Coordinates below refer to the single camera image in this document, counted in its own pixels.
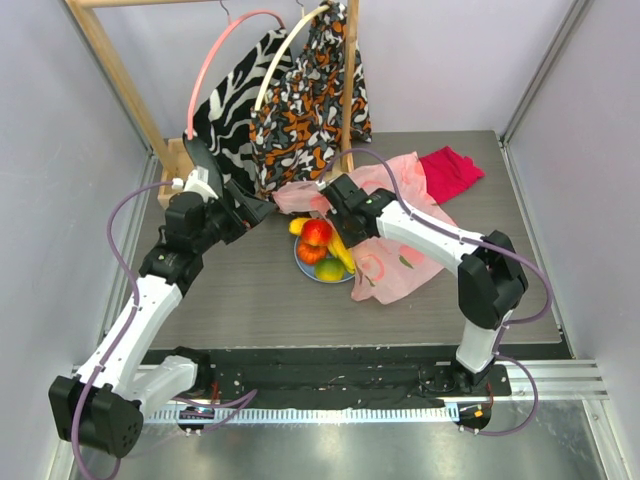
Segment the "red apple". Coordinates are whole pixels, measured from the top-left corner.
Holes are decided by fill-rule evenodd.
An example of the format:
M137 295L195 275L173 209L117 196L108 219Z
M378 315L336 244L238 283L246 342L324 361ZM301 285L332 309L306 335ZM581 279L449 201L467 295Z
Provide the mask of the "red apple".
M326 220L317 218L306 221L300 233L300 239L314 247L328 246L332 236L332 226Z

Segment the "pink peach plastic bag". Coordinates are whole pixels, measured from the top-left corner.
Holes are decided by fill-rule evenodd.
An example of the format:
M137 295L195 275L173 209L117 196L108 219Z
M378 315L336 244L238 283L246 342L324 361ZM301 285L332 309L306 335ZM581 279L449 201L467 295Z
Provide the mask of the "pink peach plastic bag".
M387 161L405 202L449 225L455 222L427 192L424 169L415 152ZM329 202L313 181L291 182L275 192L273 198L285 214L316 212L324 216ZM352 249L356 264L351 298L374 298L386 305L398 301L434 278L443 267L435 260L394 240L374 238Z

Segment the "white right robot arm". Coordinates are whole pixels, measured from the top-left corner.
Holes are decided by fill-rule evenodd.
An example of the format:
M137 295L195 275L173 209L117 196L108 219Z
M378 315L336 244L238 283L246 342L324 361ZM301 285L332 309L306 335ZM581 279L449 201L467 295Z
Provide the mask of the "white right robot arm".
M346 174L319 183L318 190L330 204L327 216L346 247L374 238L392 240L455 276L465 325L451 380L460 393L477 393L495 362L500 328L528 289L522 267L509 257L513 252L509 237L499 231L484 236L456 229L384 188L368 194Z

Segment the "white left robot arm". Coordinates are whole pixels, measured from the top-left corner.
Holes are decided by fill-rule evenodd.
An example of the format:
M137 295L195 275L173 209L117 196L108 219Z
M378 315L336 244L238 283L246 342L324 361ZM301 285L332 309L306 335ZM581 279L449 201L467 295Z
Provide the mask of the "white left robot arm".
M175 349L143 376L136 372L159 328L202 271L204 253L242 237L274 209L233 181L220 194L189 187L170 200L158 241L112 329L74 376L59 376L49 388L61 439L73 449L89 447L122 459L137 443L146 417L182 393L200 399L211 391L208 358L191 349Z

